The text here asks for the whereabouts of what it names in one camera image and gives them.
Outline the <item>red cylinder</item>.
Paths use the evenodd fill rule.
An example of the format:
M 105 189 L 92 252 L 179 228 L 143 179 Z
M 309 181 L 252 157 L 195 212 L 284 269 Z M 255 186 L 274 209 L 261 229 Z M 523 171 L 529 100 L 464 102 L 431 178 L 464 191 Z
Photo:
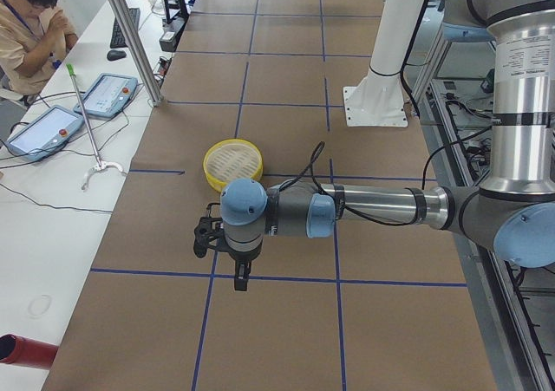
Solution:
M 26 368 L 50 369 L 58 347 L 14 334 L 1 336 L 1 363 Z

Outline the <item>aluminium frame post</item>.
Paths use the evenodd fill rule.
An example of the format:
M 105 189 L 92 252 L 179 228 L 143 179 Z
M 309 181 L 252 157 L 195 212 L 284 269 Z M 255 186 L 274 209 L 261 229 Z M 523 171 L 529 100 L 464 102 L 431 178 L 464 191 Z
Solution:
M 132 18 L 128 11 L 127 1 L 108 0 L 108 2 L 114 12 L 115 19 L 123 30 L 127 46 L 134 60 L 135 67 L 140 74 L 144 88 L 148 93 L 149 99 L 154 107 L 158 107 L 161 104 L 163 97 L 160 92 L 160 87 L 150 69 L 147 53 L 142 45 L 139 33 L 132 23 Z

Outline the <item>far blue teach pendant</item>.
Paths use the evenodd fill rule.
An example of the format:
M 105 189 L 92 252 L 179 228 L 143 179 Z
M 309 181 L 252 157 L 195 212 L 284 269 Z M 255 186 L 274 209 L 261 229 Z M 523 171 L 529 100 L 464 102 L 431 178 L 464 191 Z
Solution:
M 132 76 L 103 73 L 82 96 L 86 113 L 96 119 L 111 120 L 134 97 L 138 79 Z

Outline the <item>seated person beige shirt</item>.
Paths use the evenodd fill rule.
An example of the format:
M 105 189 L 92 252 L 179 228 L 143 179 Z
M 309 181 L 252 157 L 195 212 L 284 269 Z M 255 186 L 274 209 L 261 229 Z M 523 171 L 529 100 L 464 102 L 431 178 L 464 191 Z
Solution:
M 58 0 L 1 0 L 1 70 L 9 90 L 40 94 L 77 44 Z

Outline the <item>metal reacher grabber stick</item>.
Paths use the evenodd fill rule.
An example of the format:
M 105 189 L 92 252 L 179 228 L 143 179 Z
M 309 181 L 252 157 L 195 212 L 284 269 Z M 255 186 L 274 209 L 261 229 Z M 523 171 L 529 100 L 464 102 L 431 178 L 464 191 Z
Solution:
M 89 138 L 92 150 L 93 150 L 93 155 L 94 155 L 95 161 L 96 161 L 95 165 L 92 166 L 88 171 L 86 171 L 86 173 L 84 175 L 83 182 L 82 182 L 82 190 L 86 191 L 88 189 L 88 184 L 89 184 L 89 181 L 90 181 L 91 177 L 96 173 L 104 172 L 105 170 L 107 170 L 109 168 L 116 169 L 124 177 L 127 176 L 127 173 L 124 171 L 124 168 L 121 164 L 119 164 L 117 162 L 113 162 L 113 161 L 105 161 L 101 157 L 101 154 L 99 152 L 99 149 L 98 149 L 96 141 L 95 141 L 95 137 L 94 137 L 94 134 L 93 134 L 92 127 L 90 125 L 90 120 L 88 118 L 88 114 L 87 114 L 87 111 L 85 109 L 83 99 L 81 97 L 80 89 L 78 88 L 78 85 L 77 85 L 77 82 L 76 82 L 74 68 L 69 63 L 66 64 L 66 68 L 68 70 L 69 77 L 72 81 L 72 84 L 73 84 L 73 87 L 74 87 L 74 90 L 75 90 L 75 95 L 76 95 L 76 98 L 77 98 L 77 102 L 78 102 L 79 108 L 81 109 L 81 112 L 82 112 L 82 118 L 84 120 L 84 125 L 87 129 L 87 135 L 88 135 L 88 138 Z

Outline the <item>black computer mouse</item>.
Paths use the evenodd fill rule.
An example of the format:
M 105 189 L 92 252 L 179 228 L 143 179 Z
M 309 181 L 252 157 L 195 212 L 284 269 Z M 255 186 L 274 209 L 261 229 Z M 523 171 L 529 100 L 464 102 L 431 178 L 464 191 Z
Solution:
M 127 53 L 123 50 L 119 50 L 119 49 L 110 49 L 107 52 L 107 60 L 109 62 L 115 62 L 118 61 L 120 59 L 126 58 L 127 57 Z

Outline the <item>near blue teach pendant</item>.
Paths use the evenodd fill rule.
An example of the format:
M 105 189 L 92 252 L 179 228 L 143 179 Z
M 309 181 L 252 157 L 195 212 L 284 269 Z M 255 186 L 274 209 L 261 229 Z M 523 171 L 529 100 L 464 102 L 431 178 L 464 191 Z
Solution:
M 80 114 L 54 105 L 9 137 L 6 147 L 24 160 L 40 161 L 60 151 L 83 125 Z

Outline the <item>white pedestal column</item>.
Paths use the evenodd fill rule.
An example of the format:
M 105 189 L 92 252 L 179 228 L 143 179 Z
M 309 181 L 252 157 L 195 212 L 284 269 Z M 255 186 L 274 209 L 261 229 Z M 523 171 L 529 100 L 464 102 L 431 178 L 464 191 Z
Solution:
M 343 89 L 349 127 L 406 127 L 403 66 L 428 0 L 385 0 L 366 76 Z

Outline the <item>yellow round steamer basket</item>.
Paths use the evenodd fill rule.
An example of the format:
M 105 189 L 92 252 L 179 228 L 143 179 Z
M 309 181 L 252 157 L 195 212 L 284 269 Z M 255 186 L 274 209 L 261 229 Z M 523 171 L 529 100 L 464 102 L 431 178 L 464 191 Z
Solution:
M 235 179 L 260 181 L 263 157 L 248 140 L 222 140 L 208 149 L 203 159 L 203 171 L 208 185 L 221 192 Z

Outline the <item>blue teach pendant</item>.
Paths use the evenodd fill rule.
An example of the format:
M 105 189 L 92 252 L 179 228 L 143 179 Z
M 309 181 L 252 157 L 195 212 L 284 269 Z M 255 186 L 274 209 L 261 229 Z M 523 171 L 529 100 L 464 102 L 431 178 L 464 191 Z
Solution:
M 6 147 L 24 160 L 40 161 L 60 151 L 83 125 L 80 114 L 54 105 L 9 137 Z
M 103 73 L 82 96 L 86 113 L 96 119 L 111 120 L 134 97 L 138 79 L 132 76 Z

